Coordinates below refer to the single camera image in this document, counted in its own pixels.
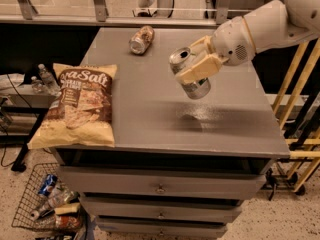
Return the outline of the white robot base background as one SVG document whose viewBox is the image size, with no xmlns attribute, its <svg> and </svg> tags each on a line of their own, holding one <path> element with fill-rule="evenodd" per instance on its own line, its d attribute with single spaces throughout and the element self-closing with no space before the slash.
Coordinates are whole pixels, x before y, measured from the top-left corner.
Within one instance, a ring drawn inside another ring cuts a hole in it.
<svg viewBox="0 0 320 240">
<path fill-rule="evenodd" d="M 133 10 L 135 17 L 170 18 L 174 9 L 174 0 L 138 0 Z"/>
</svg>

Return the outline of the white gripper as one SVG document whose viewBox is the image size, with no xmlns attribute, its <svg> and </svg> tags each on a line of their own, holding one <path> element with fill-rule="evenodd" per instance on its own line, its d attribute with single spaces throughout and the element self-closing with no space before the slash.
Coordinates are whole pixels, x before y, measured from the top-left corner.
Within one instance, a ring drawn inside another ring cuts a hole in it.
<svg viewBox="0 0 320 240">
<path fill-rule="evenodd" d="M 176 74 L 176 81 L 183 85 L 213 76 L 224 63 L 237 66 L 250 61 L 256 53 L 247 23 L 241 16 L 220 25 L 212 38 L 206 35 L 192 43 L 189 48 L 196 56 L 206 56 Z"/>
</svg>

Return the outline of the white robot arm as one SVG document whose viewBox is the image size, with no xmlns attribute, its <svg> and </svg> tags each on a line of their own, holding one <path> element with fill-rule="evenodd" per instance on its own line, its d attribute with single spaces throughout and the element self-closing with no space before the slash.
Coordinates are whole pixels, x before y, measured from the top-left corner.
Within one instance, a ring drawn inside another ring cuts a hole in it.
<svg viewBox="0 0 320 240">
<path fill-rule="evenodd" d="M 189 84 L 237 66 L 269 49 L 294 46 L 320 35 L 320 0 L 273 0 L 220 25 L 189 46 L 192 60 L 176 74 Z"/>
</svg>

